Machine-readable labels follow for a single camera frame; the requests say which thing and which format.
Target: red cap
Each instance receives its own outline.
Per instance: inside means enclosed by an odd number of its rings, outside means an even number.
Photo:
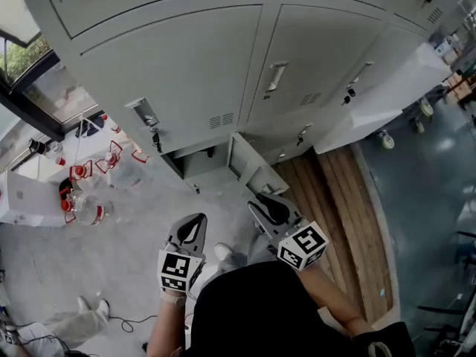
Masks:
[[[71,209],[73,208],[73,204],[71,203],[71,201],[64,199],[61,201],[61,208],[64,211],[71,211]]]
[[[86,168],[83,165],[77,165],[74,167],[74,173],[76,176],[83,177],[86,174]]]

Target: locker handle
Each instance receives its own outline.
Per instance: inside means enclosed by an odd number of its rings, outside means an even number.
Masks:
[[[354,83],[358,82],[358,78],[364,73],[364,71],[367,70],[369,66],[372,66],[374,64],[373,61],[368,61],[366,62],[360,70],[357,72],[357,74],[352,78],[352,80],[349,82],[349,86],[353,85]]]
[[[273,69],[273,73],[271,75],[271,80],[269,81],[268,88],[265,91],[266,93],[277,90],[277,87],[280,84],[281,77],[283,76],[284,70],[286,69],[287,65],[287,62],[280,62],[270,66],[270,68]]]

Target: white sneaker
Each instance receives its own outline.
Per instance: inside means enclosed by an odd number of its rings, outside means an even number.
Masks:
[[[220,261],[225,260],[225,258],[232,252],[233,250],[231,250],[231,247],[225,243],[220,242],[215,245],[215,255]]]
[[[83,296],[77,297],[77,304],[80,308],[78,311],[80,314],[87,313],[87,311],[91,311],[91,307]]]
[[[99,302],[99,306],[96,309],[96,313],[102,317],[106,322],[109,320],[109,313],[111,309],[109,308],[109,303],[106,299],[101,299]]]

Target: concrete floor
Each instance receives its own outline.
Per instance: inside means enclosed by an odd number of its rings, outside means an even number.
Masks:
[[[92,303],[106,298],[112,315],[141,320],[156,315],[159,302],[158,250],[170,226],[192,213],[208,217],[205,245],[208,266],[218,263],[217,242],[244,251],[254,232],[247,193],[234,179],[219,191],[152,193],[134,209],[133,221],[97,227],[70,224],[64,228],[0,225],[0,245],[7,271],[6,289],[14,318],[23,323],[43,321],[55,312],[77,308],[76,296]],[[187,301],[187,313],[193,301]],[[80,350],[100,357],[144,357],[154,319],[125,333],[112,320],[101,334]]]
[[[455,324],[457,316],[435,315],[418,305],[464,309],[475,271],[454,264],[456,230],[475,230],[475,130],[457,106],[440,101],[425,133],[404,118],[387,129],[396,142],[386,151],[376,138],[360,142],[387,218],[399,279],[402,320],[424,356],[435,334],[423,327]]]

